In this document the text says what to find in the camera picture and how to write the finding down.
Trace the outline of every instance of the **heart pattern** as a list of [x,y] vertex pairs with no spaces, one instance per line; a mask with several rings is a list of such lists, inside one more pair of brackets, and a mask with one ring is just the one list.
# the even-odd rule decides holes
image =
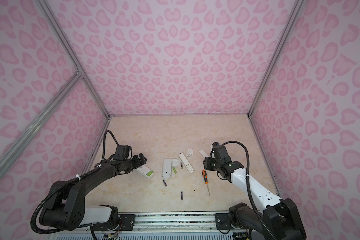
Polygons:
[[30,216],[52,183],[81,173],[104,123],[79,82],[0,180],[0,239],[39,239],[30,229]]
[[0,1],[0,157],[75,72],[36,9]]
[[253,121],[307,239],[360,238],[360,1],[307,2]]
[[107,110],[123,115],[247,113],[293,2],[49,4]]

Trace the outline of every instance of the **pink leopard print wallpaper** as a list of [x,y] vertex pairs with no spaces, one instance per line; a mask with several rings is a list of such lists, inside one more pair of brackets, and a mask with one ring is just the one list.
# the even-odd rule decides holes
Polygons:
[[308,2],[254,123],[308,239],[360,239],[360,1]]
[[50,0],[111,114],[247,113],[294,0]]
[[32,0],[0,1],[0,156],[74,71]]
[[81,173],[105,117],[82,82],[0,180],[0,240],[36,240],[29,220],[52,183]]

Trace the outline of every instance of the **beige surface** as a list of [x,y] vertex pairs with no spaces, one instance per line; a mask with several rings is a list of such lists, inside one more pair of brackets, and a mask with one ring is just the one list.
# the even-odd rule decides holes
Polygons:
[[[133,154],[143,153],[148,159],[146,165],[155,174],[151,179],[133,171],[128,175],[116,176],[92,190],[86,196],[86,205],[107,204],[118,207],[120,212],[169,212],[169,211],[215,211],[228,210],[244,202],[248,197],[238,187],[217,178],[216,172],[207,171],[209,190],[204,184],[201,171],[203,157],[200,149],[209,154],[213,142],[239,141],[250,155],[250,174],[275,193],[259,147],[246,115],[204,115],[204,116],[128,116],[113,117],[108,129],[113,132],[119,144],[132,146]],[[116,144],[108,135],[106,157],[115,151]],[[237,144],[227,144],[232,161],[244,166],[245,152]],[[193,157],[187,157],[195,172],[190,174],[186,167],[178,166],[172,178],[161,178],[164,158],[178,158],[187,149],[193,149]],[[100,161],[102,146],[95,163]]]

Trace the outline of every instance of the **screwdriver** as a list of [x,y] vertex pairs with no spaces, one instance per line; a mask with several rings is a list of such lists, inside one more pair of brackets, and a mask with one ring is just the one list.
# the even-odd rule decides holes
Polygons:
[[206,184],[206,188],[208,189],[208,195],[209,195],[209,197],[211,197],[211,194],[209,193],[208,179],[207,179],[205,170],[202,171],[202,175],[203,175],[203,178],[204,178],[204,181],[205,181],[205,184]]

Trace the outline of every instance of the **screwdriver handle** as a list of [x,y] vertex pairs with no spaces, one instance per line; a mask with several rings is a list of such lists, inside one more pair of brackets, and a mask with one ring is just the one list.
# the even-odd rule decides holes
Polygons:
[[207,179],[207,176],[206,176],[206,171],[205,171],[205,170],[203,170],[203,171],[202,171],[202,175],[203,175],[203,178],[204,178],[205,184],[207,184],[207,183],[208,183],[208,179]]

